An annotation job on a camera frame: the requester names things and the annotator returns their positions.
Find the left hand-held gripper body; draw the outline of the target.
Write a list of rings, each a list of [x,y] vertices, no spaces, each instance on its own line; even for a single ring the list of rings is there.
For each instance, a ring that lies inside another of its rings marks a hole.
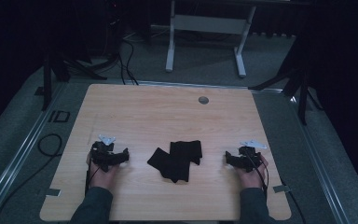
[[[117,154],[113,152],[115,141],[115,137],[106,137],[100,134],[99,140],[95,141],[90,149],[91,161],[106,173],[110,166],[117,164]]]

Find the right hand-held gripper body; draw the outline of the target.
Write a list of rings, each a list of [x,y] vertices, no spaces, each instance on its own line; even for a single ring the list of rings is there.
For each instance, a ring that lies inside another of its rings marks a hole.
[[[267,146],[257,142],[256,140],[241,141],[239,154],[243,160],[243,169],[249,173],[263,164],[261,153],[257,152],[257,148],[266,149]]]

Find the person's right hand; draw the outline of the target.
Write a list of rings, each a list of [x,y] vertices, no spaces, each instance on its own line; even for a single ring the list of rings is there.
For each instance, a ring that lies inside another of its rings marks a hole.
[[[235,171],[240,179],[241,185],[244,189],[257,188],[262,189],[265,186],[266,168],[268,162],[264,157],[261,157],[262,164],[252,172],[246,173],[240,168]]]

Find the person's left hand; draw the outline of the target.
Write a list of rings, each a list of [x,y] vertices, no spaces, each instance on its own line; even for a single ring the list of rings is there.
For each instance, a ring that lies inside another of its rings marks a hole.
[[[90,156],[87,157],[87,165],[89,166],[89,188],[103,188],[109,191],[114,189],[119,165],[109,166],[108,171],[105,172],[93,163]]]

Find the black cloth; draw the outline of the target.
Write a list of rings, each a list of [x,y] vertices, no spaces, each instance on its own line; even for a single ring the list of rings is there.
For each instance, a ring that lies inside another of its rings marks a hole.
[[[201,142],[200,140],[171,142],[170,154],[176,159],[187,160],[200,165],[202,158]]]
[[[162,177],[170,179],[173,183],[179,180],[187,182],[189,179],[190,161],[176,158],[159,147],[147,163],[159,170]]]

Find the black tripod stand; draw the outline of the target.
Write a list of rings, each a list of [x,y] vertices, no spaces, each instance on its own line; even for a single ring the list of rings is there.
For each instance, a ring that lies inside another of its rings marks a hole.
[[[262,91],[272,84],[287,78],[288,81],[282,89],[282,94],[292,98],[299,92],[297,115],[301,123],[306,125],[308,96],[310,96],[311,101],[318,109],[323,110],[309,90],[311,59],[313,56],[314,46],[312,43],[306,38],[298,36],[284,58],[277,75],[261,84],[249,87],[249,90]]]
[[[96,73],[97,70],[103,69],[115,60],[108,59],[106,62],[94,64],[91,66],[83,65],[75,59],[71,59],[69,56],[59,52],[47,54],[43,61],[43,90],[42,95],[44,97],[44,103],[42,110],[46,111],[52,102],[52,81],[51,72],[54,72],[56,78],[59,81],[68,81],[70,78],[68,68],[75,68],[80,74],[85,74],[93,79],[106,80],[106,77],[102,77]]]

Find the metal floor rail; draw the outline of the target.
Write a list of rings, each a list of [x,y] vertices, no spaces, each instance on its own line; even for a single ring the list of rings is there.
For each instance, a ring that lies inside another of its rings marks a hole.
[[[310,162],[321,184],[321,188],[324,192],[324,196],[329,204],[332,214],[337,224],[350,224],[348,216],[344,210],[341,200],[339,199],[337,189],[334,186],[331,178],[329,177],[327,170],[322,162],[322,158],[317,150],[317,147],[310,135],[307,125],[303,125],[300,119],[296,119],[299,129],[303,134],[307,146],[307,153],[310,158]]]
[[[52,107],[66,83],[58,83],[48,106],[43,109],[42,96],[28,95],[24,89],[10,102],[0,118],[0,206],[19,170],[28,157],[36,138],[45,126]]]
[[[158,82],[158,81],[137,81],[139,86],[163,86],[163,87],[191,87],[191,88],[215,88],[215,89],[244,89],[251,90],[246,86],[218,86],[218,85],[203,85],[203,84],[192,84],[192,83],[175,83],[175,82]],[[283,89],[266,88],[261,91],[255,92],[266,92],[266,93],[281,93]]]

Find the white desk frame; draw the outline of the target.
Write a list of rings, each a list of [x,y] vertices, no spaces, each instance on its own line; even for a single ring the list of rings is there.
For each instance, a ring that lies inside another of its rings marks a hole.
[[[253,18],[256,11],[256,6],[251,6],[246,19],[226,19],[216,17],[203,17],[177,14],[175,12],[175,0],[171,0],[170,12],[170,38],[166,58],[165,70],[171,72],[173,70],[175,42],[175,31],[192,31],[204,33],[218,33],[226,35],[240,35],[241,41],[237,47],[233,49],[238,75],[239,77],[246,77],[245,64],[242,58],[244,45],[249,34]]]

